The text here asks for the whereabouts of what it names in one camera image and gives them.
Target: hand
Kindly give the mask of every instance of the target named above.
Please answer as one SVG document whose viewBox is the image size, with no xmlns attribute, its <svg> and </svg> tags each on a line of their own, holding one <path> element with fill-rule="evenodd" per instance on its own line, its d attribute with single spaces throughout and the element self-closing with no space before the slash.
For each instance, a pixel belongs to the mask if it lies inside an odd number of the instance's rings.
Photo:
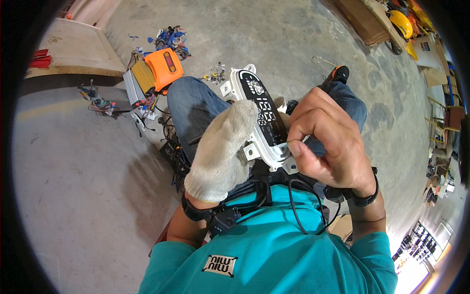
<svg viewBox="0 0 470 294">
<path fill-rule="evenodd" d="M 192 197 L 219 202 L 248 179 L 249 163 L 242 147 L 258 119 L 255 103 L 241 100 L 219 114 L 204 132 L 184 185 Z"/>
<path fill-rule="evenodd" d="M 313 88 L 290 116 L 288 146 L 299 172 L 359 197 L 373 195 L 376 182 L 357 123 L 320 88 Z M 302 143 L 311 135 L 323 143 L 319 158 Z"/>
</svg>

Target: finger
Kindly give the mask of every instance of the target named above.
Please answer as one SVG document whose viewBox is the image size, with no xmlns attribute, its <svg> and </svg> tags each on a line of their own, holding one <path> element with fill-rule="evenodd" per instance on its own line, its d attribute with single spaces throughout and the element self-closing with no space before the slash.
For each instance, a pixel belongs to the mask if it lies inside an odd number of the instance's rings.
<svg viewBox="0 0 470 294">
<path fill-rule="evenodd" d="M 300 173 L 317 179 L 322 183 L 331 182 L 333 177 L 328 163 L 324 159 L 317 157 L 307 145 L 299 140 L 292 140 L 289 141 L 288 147 Z"/>
<path fill-rule="evenodd" d="M 310 90 L 307 96 L 297 105 L 290 116 L 290 122 L 293 123 L 303 114 L 315 108 L 322 109 L 344 127 L 352 128 L 353 121 L 351 117 L 328 94 L 318 87 Z"/>
<path fill-rule="evenodd" d="M 306 135 L 314 135 L 323 143 L 326 152 L 336 157 L 341 152 L 341 138 L 344 137 L 344 132 L 344 126 L 338 124 L 322 109 L 315 108 L 292 123 L 287 142 L 302 141 Z"/>
</svg>

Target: fingernail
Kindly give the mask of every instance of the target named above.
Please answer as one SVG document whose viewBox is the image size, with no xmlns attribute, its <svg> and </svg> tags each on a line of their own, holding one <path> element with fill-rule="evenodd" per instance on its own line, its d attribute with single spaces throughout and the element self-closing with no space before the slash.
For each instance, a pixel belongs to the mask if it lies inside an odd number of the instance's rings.
<svg viewBox="0 0 470 294">
<path fill-rule="evenodd" d="M 300 155 L 300 147 L 297 142 L 291 141 L 287 143 L 287 147 L 289 147 L 293 157 L 298 157 Z"/>
</svg>

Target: black wristband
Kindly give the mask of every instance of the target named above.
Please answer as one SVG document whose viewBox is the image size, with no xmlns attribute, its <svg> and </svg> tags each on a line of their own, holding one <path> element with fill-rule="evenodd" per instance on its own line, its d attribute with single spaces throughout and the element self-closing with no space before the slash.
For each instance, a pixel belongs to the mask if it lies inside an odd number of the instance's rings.
<svg viewBox="0 0 470 294">
<path fill-rule="evenodd" d="M 181 206 L 183 207 L 184 214 L 192 221 L 198 222 L 205 219 L 208 215 L 211 214 L 213 208 L 208 209 L 197 209 L 191 203 L 191 201 L 187 200 L 186 197 L 181 197 Z"/>
<path fill-rule="evenodd" d="M 352 202 L 354 203 L 355 206 L 357 207 L 366 207 L 367 205 L 371 204 L 374 202 L 374 200 L 377 198 L 377 195 L 379 194 L 379 181 L 377 180 L 377 167 L 372 167 L 372 172 L 374 173 L 374 178 L 376 179 L 376 191 L 373 195 L 369 197 L 358 197 L 354 192 L 350 189 L 350 196 L 352 198 Z"/>
</svg>

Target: blue plastic scraps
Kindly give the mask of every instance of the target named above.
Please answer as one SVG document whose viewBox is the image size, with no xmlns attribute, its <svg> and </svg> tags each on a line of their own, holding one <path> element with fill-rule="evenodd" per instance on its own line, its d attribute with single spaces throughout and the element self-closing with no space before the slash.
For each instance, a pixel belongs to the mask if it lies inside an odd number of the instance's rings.
<svg viewBox="0 0 470 294">
<path fill-rule="evenodd" d="M 130 36 L 130 34 L 127 34 L 127 36 L 128 36 L 129 38 L 132 38 L 132 41 L 134 41 L 134 39 L 138 39 L 138 38 L 139 38 L 139 36 Z"/>
<path fill-rule="evenodd" d="M 165 30 L 162 29 L 162 32 L 157 36 L 155 40 L 155 51 L 159 51 L 166 48 L 171 48 L 178 55 L 180 55 L 181 60 L 185 60 L 190 57 L 188 49 L 184 46 L 186 39 L 182 37 L 185 35 L 185 31 L 180 28 L 179 25 L 175 27 L 169 26 Z"/>
</svg>

